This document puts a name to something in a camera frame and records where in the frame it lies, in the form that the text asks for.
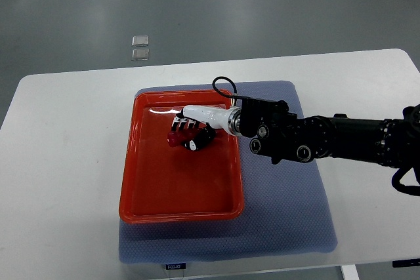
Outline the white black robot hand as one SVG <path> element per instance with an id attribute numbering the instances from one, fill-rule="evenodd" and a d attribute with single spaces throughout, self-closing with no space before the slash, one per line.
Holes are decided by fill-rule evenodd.
<path id="1" fill-rule="evenodd" d="M 240 135 L 240 113 L 241 109 L 236 106 L 224 109 L 215 106 L 187 105 L 175 114 L 170 131 L 202 128 L 193 140 L 181 145 L 190 151 L 199 151 L 215 139 L 219 130 L 232 136 Z"/>

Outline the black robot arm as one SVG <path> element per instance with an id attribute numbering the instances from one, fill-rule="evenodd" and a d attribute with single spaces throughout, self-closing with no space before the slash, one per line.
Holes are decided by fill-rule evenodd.
<path id="1" fill-rule="evenodd" d="M 241 102 L 228 126 L 250 138 L 249 149 L 282 160 L 309 163 L 325 157 L 375 163 L 395 168 L 392 187 L 418 196 L 418 185 L 401 182 L 409 171 L 419 178 L 419 106 L 403 109 L 402 119 L 350 119 L 345 114 L 299 119 L 287 102 L 230 95 Z"/>

